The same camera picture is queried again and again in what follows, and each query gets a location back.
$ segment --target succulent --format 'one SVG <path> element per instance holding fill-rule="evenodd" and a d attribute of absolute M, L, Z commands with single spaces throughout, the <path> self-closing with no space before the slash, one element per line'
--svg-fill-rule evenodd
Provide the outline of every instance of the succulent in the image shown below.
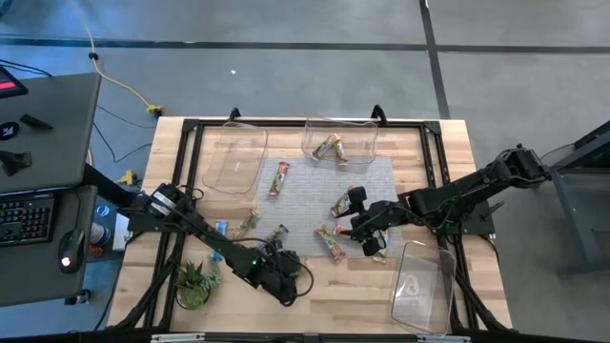
<path fill-rule="evenodd" d="M 195 266 L 188 261 L 180 269 L 176 287 L 180 294 L 180 303 L 189 310 L 196 310 L 203 305 L 210 295 L 210 290 L 220 285 L 220 269 L 216 262 L 210 261 L 210 268 L 203 271 L 203 262 Z"/>

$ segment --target gray mat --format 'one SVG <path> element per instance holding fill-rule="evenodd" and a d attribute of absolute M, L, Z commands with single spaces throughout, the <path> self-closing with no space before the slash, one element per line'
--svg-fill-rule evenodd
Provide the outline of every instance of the gray mat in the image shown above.
<path fill-rule="evenodd" d="M 267 192 L 280 161 L 290 163 L 291 167 L 280 195 L 268 197 Z M 322 239 L 314 234 L 314 229 L 325 223 L 332 232 L 336 220 L 332 217 L 330 208 L 351 184 L 366 188 L 366 208 L 371 202 L 397 200 L 390 158 L 378 157 L 360 172 L 320 168 L 312 165 L 307 159 L 266 159 L 257 194 L 262 218 L 257 229 L 250 231 L 250 235 L 264 238 L 279 224 L 284 224 L 290 230 L 283 240 L 285 249 L 295 250 L 306 256 L 328 256 L 330 252 Z M 338 223 L 351 229 L 350 216 L 339 218 Z M 390 230 L 389 234 L 388 255 L 400 256 L 400 230 Z M 337 237 L 336 241 L 348 256 L 363 256 L 362 248 L 357 242 L 344 237 Z"/>

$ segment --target wooden tabletop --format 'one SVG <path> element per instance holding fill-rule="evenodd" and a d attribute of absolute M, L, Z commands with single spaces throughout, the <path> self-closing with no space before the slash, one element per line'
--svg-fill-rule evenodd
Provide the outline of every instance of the wooden tabletop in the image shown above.
<path fill-rule="evenodd" d="M 152 142 L 151 155 L 143 182 L 143 190 L 151 193 L 160 183 L 170 183 L 182 128 L 181 117 L 162 117 Z M 441 120 L 442 137 L 452 180 L 476 170 L 466 124 L 463 120 Z M 303 157 L 300 142 L 302 128 L 269 128 L 268 156 Z M 228 220 L 236 225 L 254 206 L 252 201 L 229 201 L 215 196 L 203 182 L 214 154 L 218 128 L 207 128 L 197 166 L 195 186 L 206 193 L 197 203 L 197 210 L 208 222 Z M 431 144 L 435 171 L 439 180 L 437 152 Z M 193 138 L 189 141 L 181 183 L 186 182 Z M 396 193 L 427 187 L 417 130 L 380 129 L 377 155 L 392 160 Z M 428 230 L 412 225 L 391 228 L 401 230 L 405 241 L 416 240 L 435 245 Z M 112 301 L 109 325 L 123 319 L 148 288 L 153 275 L 154 260 L 160 233 L 142 234 L 127 248 L 123 267 Z M 498 263 L 493 250 L 477 236 L 464 236 L 464 249 L 473 288 L 497 319 L 511 327 Z M 211 250 L 193 237 L 188 237 L 183 261 L 206 261 Z M 201 309 L 173 309 L 173 332 L 257 332 L 257 333 L 407 333 L 395 323 L 389 313 L 393 297 L 398 262 L 390 259 L 386 265 L 370 258 L 348 258 L 339 265 L 330 258 L 300 256 L 315 275 L 313 290 L 298 298 L 292 307 L 280 305 L 262 290 L 255 290 L 232 275 L 222 265 L 222 284 Z M 297 287 L 304 290 L 310 278 L 302 272 Z M 159 293 L 155 324 L 163 311 L 167 281 Z M 466 322 L 463 297 L 456 293 L 462 322 Z"/>

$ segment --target concrete floor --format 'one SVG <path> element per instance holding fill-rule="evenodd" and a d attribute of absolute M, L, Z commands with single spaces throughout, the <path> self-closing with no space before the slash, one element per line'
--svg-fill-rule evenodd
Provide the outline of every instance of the concrete floor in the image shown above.
<path fill-rule="evenodd" d="M 77 1 L 98 38 L 211 42 L 426 42 L 417 0 Z M 607 46 L 610 0 L 429 0 L 437 43 Z M 64 0 L 20 0 L 0 20 L 0 38 L 82 38 Z M 92 71 L 88 49 L 0 46 L 0 56 L 53 74 Z M 167 115 L 368 116 L 439 118 L 428 53 L 371 50 L 100 49 L 104 70 L 136 87 Z M 610 55 L 440 53 L 452 118 L 465 119 L 480 167 L 523 143 L 539 154 L 608 120 Z M 19 77 L 32 77 L 16 72 Z M 104 82 L 99 105 L 133 122 L 154 119 L 130 93 Z M 153 138 L 98 111 L 95 121 L 117 156 Z M 110 178 L 143 174 L 148 150 L 113 164 L 99 137 L 91 147 Z M 509 309 L 516 329 L 610 340 L 610 274 L 559 279 L 577 261 L 552 185 L 508 190 L 494 215 Z M 91 330 L 116 263 L 88 266 L 89 306 L 45 302 L 0 309 L 0 337 Z"/>

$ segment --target keyboard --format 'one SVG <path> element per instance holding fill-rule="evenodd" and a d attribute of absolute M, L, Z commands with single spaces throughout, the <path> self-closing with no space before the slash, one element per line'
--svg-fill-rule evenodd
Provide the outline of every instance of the keyboard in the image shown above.
<path fill-rule="evenodd" d="M 0 196 L 0 248 L 49 242 L 53 194 Z"/>

